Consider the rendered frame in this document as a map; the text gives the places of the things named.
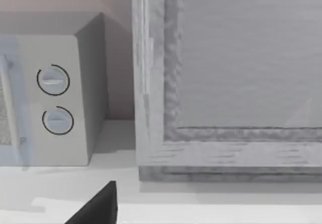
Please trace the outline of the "pale microwave oven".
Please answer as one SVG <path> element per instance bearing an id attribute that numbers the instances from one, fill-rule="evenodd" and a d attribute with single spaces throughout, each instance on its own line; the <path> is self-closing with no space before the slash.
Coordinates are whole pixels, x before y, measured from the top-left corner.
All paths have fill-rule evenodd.
<path id="1" fill-rule="evenodd" d="M 0 35 L 17 35 L 28 66 L 33 150 L 31 166 L 85 166 L 103 128 L 108 108 L 104 16 L 97 12 L 2 12 Z M 56 64 L 70 77 L 68 90 L 40 90 L 38 70 Z M 54 135 L 42 115 L 56 106 L 74 118 L 73 129 Z"/>

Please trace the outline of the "pale round microwave knob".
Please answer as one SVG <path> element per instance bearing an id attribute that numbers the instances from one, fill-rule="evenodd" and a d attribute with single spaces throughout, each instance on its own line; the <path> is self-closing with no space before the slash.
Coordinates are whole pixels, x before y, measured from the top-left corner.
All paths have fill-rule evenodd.
<path id="1" fill-rule="evenodd" d="M 56 106 L 43 112 L 42 124 L 51 134 L 65 135 L 73 129 L 74 118 L 67 109 Z"/>
<path id="2" fill-rule="evenodd" d="M 40 90 L 50 96 L 63 95 L 70 86 L 67 71 L 56 64 L 38 70 L 36 81 Z"/>

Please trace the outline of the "pale blue microwave door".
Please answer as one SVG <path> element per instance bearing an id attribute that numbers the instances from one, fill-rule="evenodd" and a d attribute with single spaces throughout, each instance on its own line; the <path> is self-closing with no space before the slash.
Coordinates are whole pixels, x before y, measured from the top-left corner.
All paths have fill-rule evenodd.
<path id="1" fill-rule="evenodd" d="M 28 66 L 17 35 L 0 35 L 0 167 L 32 165 Z"/>

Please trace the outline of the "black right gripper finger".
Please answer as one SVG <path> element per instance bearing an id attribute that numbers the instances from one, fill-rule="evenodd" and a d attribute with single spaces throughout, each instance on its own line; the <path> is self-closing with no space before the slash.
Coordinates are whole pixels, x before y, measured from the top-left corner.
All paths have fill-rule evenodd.
<path id="1" fill-rule="evenodd" d="M 117 216 L 117 184 L 110 181 L 64 224 L 116 224 Z"/>

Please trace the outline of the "grey cabinet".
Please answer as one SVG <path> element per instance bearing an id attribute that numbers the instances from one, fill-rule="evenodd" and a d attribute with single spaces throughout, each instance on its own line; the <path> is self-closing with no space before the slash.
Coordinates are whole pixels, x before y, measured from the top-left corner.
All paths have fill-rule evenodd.
<path id="1" fill-rule="evenodd" d="M 322 0 L 132 0 L 141 181 L 322 182 Z"/>

